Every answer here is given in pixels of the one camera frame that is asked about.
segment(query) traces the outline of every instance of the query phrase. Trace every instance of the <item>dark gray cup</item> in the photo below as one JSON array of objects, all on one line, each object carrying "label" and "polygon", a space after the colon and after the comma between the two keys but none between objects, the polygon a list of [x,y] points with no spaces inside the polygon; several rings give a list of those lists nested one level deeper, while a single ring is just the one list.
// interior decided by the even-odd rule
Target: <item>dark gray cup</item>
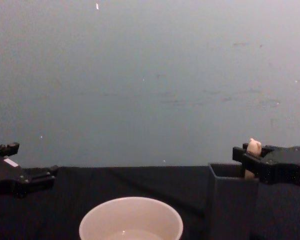
[{"label": "dark gray cup", "polygon": [[259,182],[245,179],[239,164],[210,163],[205,240],[248,240]]}]

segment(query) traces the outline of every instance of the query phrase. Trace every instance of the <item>sticker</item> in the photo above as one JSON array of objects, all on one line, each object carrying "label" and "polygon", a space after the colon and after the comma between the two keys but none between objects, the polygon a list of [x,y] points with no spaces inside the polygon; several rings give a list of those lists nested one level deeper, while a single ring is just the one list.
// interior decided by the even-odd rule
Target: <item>sticker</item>
[{"label": "sticker", "polygon": [[14,161],[12,161],[9,158],[4,159],[3,161],[5,161],[7,164],[10,164],[14,168],[19,166],[17,163],[15,163]]}]

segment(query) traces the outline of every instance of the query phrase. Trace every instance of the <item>small figurine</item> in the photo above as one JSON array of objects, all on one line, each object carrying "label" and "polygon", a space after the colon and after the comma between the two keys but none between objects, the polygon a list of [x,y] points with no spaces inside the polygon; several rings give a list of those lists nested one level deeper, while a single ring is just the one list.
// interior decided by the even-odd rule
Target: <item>small figurine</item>
[{"label": "small figurine", "polygon": [[[261,142],[256,141],[253,138],[250,138],[250,142],[248,144],[248,147],[247,147],[246,151],[249,154],[252,154],[252,155],[254,155],[256,157],[259,157],[261,155],[261,151],[262,151]],[[255,174],[252,173],[251,171],[245,170],[245,172],[244,172],[244,178],[245,179],[254,179],[255,178]]]}]

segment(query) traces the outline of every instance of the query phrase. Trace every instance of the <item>black table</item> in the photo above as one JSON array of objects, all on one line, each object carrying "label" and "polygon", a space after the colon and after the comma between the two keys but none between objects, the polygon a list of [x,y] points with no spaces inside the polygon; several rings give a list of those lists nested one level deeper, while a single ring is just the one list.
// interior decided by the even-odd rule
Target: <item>black table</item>
[{"label": "black table", "polygon": [[[61,167],[52,189],[0,195],[0,240],[78,240],[89,210],[128,196],[171,205],[183,220],[182,239],[202,240],[207,180],[206,166]],[[260,184],[254,218],[252,240],[300,240],[300,187]]]}]

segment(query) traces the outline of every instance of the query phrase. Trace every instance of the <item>white bowl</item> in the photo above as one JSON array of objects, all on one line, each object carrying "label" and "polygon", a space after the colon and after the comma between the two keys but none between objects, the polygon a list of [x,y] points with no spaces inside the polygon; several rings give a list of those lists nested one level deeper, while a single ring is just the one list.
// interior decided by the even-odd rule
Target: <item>white bowl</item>
[{"label": "white bowl", "polygon": [[89,211],[79,227],[81,240],[180,240],[180,215],[168,204],[146,197],[123,197]]}]

